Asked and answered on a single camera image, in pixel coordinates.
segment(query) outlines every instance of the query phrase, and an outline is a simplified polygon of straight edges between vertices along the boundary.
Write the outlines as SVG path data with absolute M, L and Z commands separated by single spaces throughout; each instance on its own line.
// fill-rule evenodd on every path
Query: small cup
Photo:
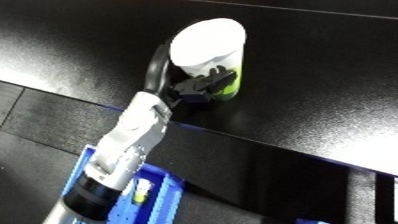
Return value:
M 170 57 L 191 77 L 208 76 L 217 66 L 235 70 L 235 81 L 213 95 L 216 100 L 229 100 L 240 88 L 245 40 L 246 32 L 235 20 L 205 20 L 185 28 L 173 39 Z

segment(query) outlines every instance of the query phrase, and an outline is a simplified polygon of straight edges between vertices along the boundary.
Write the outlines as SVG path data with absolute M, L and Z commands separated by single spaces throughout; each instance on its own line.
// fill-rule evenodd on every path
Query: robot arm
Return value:
M 206 78 L 171 84 L 169 43 L 161 45 L 152 58 L 144 91 L 135 95 L 117 125 L 101 138 L 84 172 L 58 200 L 44 224 L 106 223 L 134 173 L 164 137 L 172 114 L 170 108 L 181 99 L 208 102 L 213 93 L 234 81 L 233 71 L 212 69 Z

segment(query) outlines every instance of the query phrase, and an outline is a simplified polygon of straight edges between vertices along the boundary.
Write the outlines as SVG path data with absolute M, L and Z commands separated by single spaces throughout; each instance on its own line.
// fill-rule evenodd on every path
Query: paper cup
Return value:
M 170 57 L 192 77 L 208 76 L 217 66 L 235 70 L 233 84 L 214 94 L 217 100 L 228 100 L 239 91 L 245 40 L 246 32 L 235 20 L 206 20 L 185 28 L 173 39 Z

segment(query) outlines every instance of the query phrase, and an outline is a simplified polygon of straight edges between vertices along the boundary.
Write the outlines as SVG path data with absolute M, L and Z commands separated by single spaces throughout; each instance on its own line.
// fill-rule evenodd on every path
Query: blue container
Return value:
M 86 147 L 80 155 L 62 195 L 65 195 L 73 186 L 76 179 L 83 172 L 84 166 L 94 154 L 92 147 Z M 139 178 L 144 178 L 153 183 L 148 199 L 137 205 L 132 202 L 135 186 Z M 134 184 L 130 192 L 121 195 L 108 216 L 111 224 L 171 224 L 180 202 L 184 180 L 170 174 L 159 167 L 144 164 L 140 171 L 133 177 Z

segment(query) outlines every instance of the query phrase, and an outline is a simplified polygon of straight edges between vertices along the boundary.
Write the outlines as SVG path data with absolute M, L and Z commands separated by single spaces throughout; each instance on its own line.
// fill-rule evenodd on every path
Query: blue object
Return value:
M 68 182 L 62 191 L 65 195 L 73 186 L 76 179 L 83 172 L 83 168 L 94 154 L 92 147 L 86 147 L 80 155 Z M 135 186 L 139 178 L 144 178 L 153 183 L 148 199 L 142 204 L 134 204 Z M 121 195 L 108 216 L 110 224 L 171 224 L 180 202 L 184 180 L 164 169 L 144 164 L 132 178 L 134 187 L 127 195 Z
M 328 224 L 328 223 L 327 222 L 322 222 L 322 221 L 297 219 L 296 224 Z

